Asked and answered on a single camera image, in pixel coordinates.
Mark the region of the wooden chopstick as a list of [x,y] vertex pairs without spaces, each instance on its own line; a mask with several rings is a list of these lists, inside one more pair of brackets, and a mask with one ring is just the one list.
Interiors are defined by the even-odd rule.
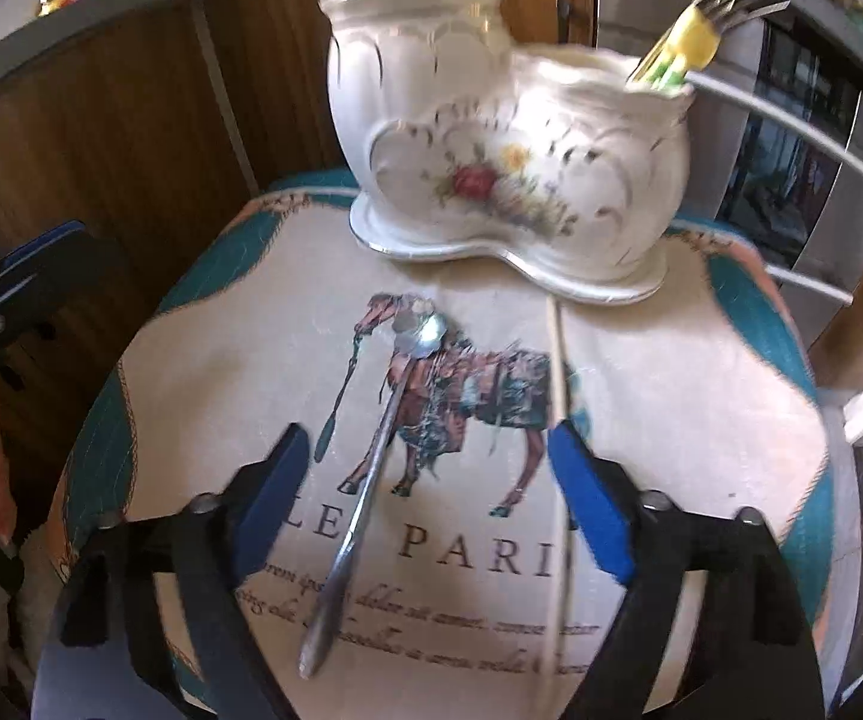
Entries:
[[[555,296],[547,298],[547,328],[550,337],[550,395],[552,411],[550,426],[555,427],[566,416],[570,408],[568,377],[564,366],[563,333],[561,333],[560,306]],[[548,590],[547,619],[542,639],[540,655],[539,692],[537,692],[537,718],[550,718],[555,702],[555,676],[560,661],[560,645],[563,634],[564,616],[568,605],[568,582],[570,582],[570,517],[568,505],[560,486],[555,486],[553,496],[552,528],[552,585]]]

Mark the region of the silver spoon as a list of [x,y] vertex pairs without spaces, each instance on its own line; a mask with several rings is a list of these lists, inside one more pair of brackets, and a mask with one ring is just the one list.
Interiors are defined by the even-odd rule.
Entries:
[[303,679],[312,679],[321,670],[337,640],[356,562],[363,549],[372,506],[383,477],[387,447],[394,436],[395,421],[407,391],[408,379],[420,359],[428,358],[440,349],[447,333],[447,320],[433,302],[420,301],[399,312],[392,322],[392,328],[395,333],[394,349],[404,356],[404,369],[384,406],[378,431],[366,456],[366,476],[361,481],[360,495],[309,618],[298,656],[299,676]]

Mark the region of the white ceramic double utensil holder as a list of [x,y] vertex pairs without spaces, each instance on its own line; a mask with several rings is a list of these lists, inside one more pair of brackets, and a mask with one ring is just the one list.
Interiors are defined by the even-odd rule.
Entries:
[[644,301],[688,184],[693,89],[633,82],[610,50],[516,43],[500,5],[319,2],[351,231],[390,259],[493,257],[573,301]]

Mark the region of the yellow green plastic spoon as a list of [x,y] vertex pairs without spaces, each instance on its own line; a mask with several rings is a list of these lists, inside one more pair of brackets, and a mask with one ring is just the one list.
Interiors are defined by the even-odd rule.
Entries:
[[721,36],[698,7],[688,7],[673,23],[662,52],[683,55],[688,71],[703,70],[714,59]]
[[675,93],[678,88],[682,88],[687,73],[688,62],[683,55],[662,52],[646,71],[644,83],[651,91]]

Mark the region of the silver fork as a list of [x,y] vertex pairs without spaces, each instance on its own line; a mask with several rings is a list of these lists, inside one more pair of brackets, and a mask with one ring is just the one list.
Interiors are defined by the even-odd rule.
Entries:
[[789,5],[789,0],[696,0],[699,15],[717,34],[739,28],[756,18],[781,13]]

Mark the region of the printed horse placemat cloth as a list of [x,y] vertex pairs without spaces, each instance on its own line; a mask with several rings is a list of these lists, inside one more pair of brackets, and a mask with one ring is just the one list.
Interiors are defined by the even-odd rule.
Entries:
[[[348,227],[344,171],[252,200],[163,299],[75,440],[44,538],[67,572],[103,512],[171,514],[260,460],[290,422],[329,447],[239,590],[304,718],[524,718],[552,593],[547,298],[493,260],[405,266]],[[582,437],[687,511],[755,507],[815,634],[828,626],[833,479],[817,388],[762,265],[705,229],[666,239],[662,288],[561,310]],[[399,364],[389,317],[428,299],[457,328],[415,371],[404,426],[326,666],[299,676],[306,619],[348,525],[342,484]]]

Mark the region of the stainless steel oven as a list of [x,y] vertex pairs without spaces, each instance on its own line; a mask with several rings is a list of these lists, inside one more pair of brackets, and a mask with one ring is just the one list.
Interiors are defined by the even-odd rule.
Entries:
[[[863,160],[863,91],[851,65],[794,15],[742,26],[709,75],[818,128]],[[781,293],[807,343],[849,304],[863,277],[863,175],[716,94],[690,110],[683,215],[732,227],[787,273]]]

